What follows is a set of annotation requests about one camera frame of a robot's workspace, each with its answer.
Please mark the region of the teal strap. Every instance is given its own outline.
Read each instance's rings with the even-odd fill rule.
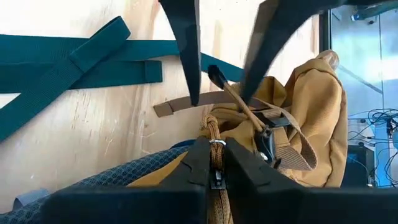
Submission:
[[[0,35],[0,43],[7,43],[0,44],[0,93],[20,93],[31,80],[39,78],[86,41],[83,38]],[[161,82],[160,62],[142,61],[178,54],[174,40],[128,40],[70,88]],[[217,65],[233,82],[240,81],[243,76],[241,68],[206,54],[201,55],[203,72],[207,72],[212,64]],[[145,74],[142,73],[144,67],[149,68]]]
[[[0,142],[51,104],[100,60],[120,48],[129,35],[124,21],[117,17],[26,85],[19,96],[0,110]]]
[[[53,63],[0,64],[0,93],[22,93],[27,85],[46,73]],[[158,61],[100,62],[77,80],[70,90],[107,86],[157,83],[162,79],[162,63]]]

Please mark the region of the black cable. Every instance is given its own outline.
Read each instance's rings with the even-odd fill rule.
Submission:
[[[396,187],[395,184],[381,185],[378,187]]]
[[[349,141],[351,141],[351,140],[358,140],[358,141],[366,142],[366,144],[369,144],[369,145],[371,145],[371,146],[375,146],[375,145],[377,145],[377,144],[382,144],[382,143],[384,143],[384,144],[390,144],[390,143],[398,142],[398,141],[385,141],[385,142],[379,141],[379,142],[373,143],[373,142],[369,142],[369,141],[363,140],[363,139],[349,139]]]
[[[375,119],[375,115],[376,115],[376,114],[380,114],[379,117],[381,117],[382,115],[386,115],[388,118],[390,118],[390,117],[394,117],[395,115],[394,115],[394,116],[391,116],[391,115],[388,114],[389,112],[395,111],[396,113],[398,113],[398,110],[397,110],[397,109],[392,109],[392,108],[389,108],[389,109],[374,109],[374,110],[370,110],[370,111],[368,111],[368,119],[369,119],[370,122],[372,122],[372,121],[370,120],[369,115],[370,115],[372,112],[374,112],[374,111],[377,111],[377,112],[375,112],[374,114],[372,114],[372,118],[373,118],[373,119]]]
[[[370,174],[369,174],[368,168],[367,168],[364,164],[362,164],[362,162],[359,162],[359,161],[357,161],[356,159],[353,159],[353,158],[351,158],[351,157],[348,157],[348,159],[351,159],[352,161],[358,163],[358,164],[361,165],[363,168],[365,168],[366,174],[367,174],[366,177],[368,178],[367,184],[370,184],[370,183],[371,183],[371,176],[370,176]]]
[[[374,180],[374,182],[376,183],[376,187],[379,186],[380,183],[380,178],[377,176],[377,174],[374,174],[374,177],[377,178],[378,181]]]
[[[390,182],[391,182],[392,184],[397,184],[398,181],[395,180],[395,179],[393,179],[393,178],[391,177],[391,175],[388,173],[388,170],[390,169],[391,163],[392,163],[392,161],[394,160],[394,158],[396,157],[397,154],[398,154],[398,151],[397,151],[393,156],[391,156],[391,157],[388,159],[388,161],[386,162],[386,165],[384,166],[384,172],[386,173],[386,178],[387,178],[387,180],[390,180]]]
[[[363,135],[363,134],[361,134],[361,133],[359,133],[357,131],[349,131],[348,134],[349,133],[355,133],[355,134],[357,134],[356,136],[361,136],[361,137],[364,137],[364,138],[368,138],[367,136],[365,136],[365,135]]]
[[[378,154],[377,154],[377,156],[376,156],[376,164],[377,164],[377,165],[376,165],[373,169],[371,169],[370,174],[372,174],[372,172],[374,172],[374,174],[376,175],[376,170],[377,170],[377,168],[378,168],[379,165],[380,165],[380,160],[379,160],[380,153],[381,153],[382,151],[385,151],[385,150],[388,150],[388,149],[390,149],[390,148],[387,147],[387,148],[385,148],[385,149],[381,149],[381,150],[378,152]]]
[[[358,137],[362,132],[364,132],[371,125],[372,124],[369,124],[368,126],[366,126],[364,129],[362,129],[360,132],[358,132],[354,137],[350,138],[349,140],[353,140],[354,138]]]
[[[359,113],[350,114],[350,115],[348,115],[348,117],[350,117],[350,116],[355,116],[355,115],[358,115],[358,114],[363,114],[363,113],[369,113],[369,112],[373,112],[373,111],[379,111],[379,110],[381,110],[381,111],[384,111],[384,110],[391,110],[391,111],[397,111],[397,112],[398,112],[397,109],[392,109],[392,108],[386,108],[386,109],[373,109],[373,110],[369,110],[369,111],[362,111],[362,112],[359,112]]]
[[[378,139],[378,138],[372,138],[372,137],[367,137],[366,139],[387,141],[387,142],[389,142],[389,143],[398,142],[398,141],[394,141],[394,140],[391,140],[391,139]]]

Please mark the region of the tan cord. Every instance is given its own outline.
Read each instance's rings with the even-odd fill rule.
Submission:
[[[220,139],[220,131],[218,129],[217,118],[208,114],[203,118],[201,123],[202,129],[209,129],[211,140]],[[211,146],[211,164],[213,168],[218,170],[224,170],[223,166],[223,147],[221,143],[214,143]]]
[[[220,131],[218,129],[217,119],[208,114],[201,123],[202,129],[209,129],[211,140],[220,139]],[[210,146],[211,165],[214,169],[224,171],[223,149],[221,143],[214,143]],[[212,201],[211,210],[209,211],[210,224],[231,224],[233,223],[231,208],[229,206],[228,193],[226,190],[211,190],[210,198]]]
[[[253,122],[255,129],[261,133],[266,125],[258,117],[256,117],[256,115],[253,114],[253,112],[245,104],[242,98],[232,89],[232,87],[227,82],[224,83],[224,90],[236,100],[238,106],[242,108],[243,113],[246,114],[246,116]]]

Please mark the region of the brown strap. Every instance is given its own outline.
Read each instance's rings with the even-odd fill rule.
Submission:
[[[209,93],[202,93],[199,96],[198,106],[210,105],[216,103],[235,103],[235,99],[232,98],[232,96],[230,96],[225,91],[212,91]],[[266,107],[266,105],[257,98],[253,98],[250,101],[249,106],[256,109],[262,109]],[[156,115],[161,118],[163,116],[172,115],[176,111],[188,109],[191,107],[192,105],[190,97],[185,96],[174,100],[166,101],[159,105],[155,105],[154,110],[156,112]]]
[[[262,111],[266,118],[274,118],[283,114],[291,124],[297,134],[300,135],[300,140],[302,144],[301,152],[297,152],[291,145],[290,141],[286,135],[285,128],[279,127],[274,128],[274,141],[276,148],[276,157],[281,158],[282,162],[280,168],[282,169],[294,169],[294,170],[314,170],[316,168],[318,159],[310,145],[307,137],[304,136],[303,132],[300,130],[299,124],[296,122],[295,118],[286,110],[279,108],[278,106],[263,102],[269,106],[270,110]]]

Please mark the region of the wooden surface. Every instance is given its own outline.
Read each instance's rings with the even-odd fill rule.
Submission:
[[[201,51],[242,67],[260,0],[201,0]],[[153,0],[2,0],[0,34],[89,37],[122,16],[130,39],[174,39]],[[292,69],[318,53],[317,17],[285,46],[269,74],[285,83]],[[197,137],[202,106],[156,117],[152,106],[188,95],[177,57],[164,57],[164,82],[66,91],[0,143],[0,212],[40,187],[54,192],[105,169]],[[214,91],[203,75],[201,91]],[[0,95],[0,107],[16,95]]]

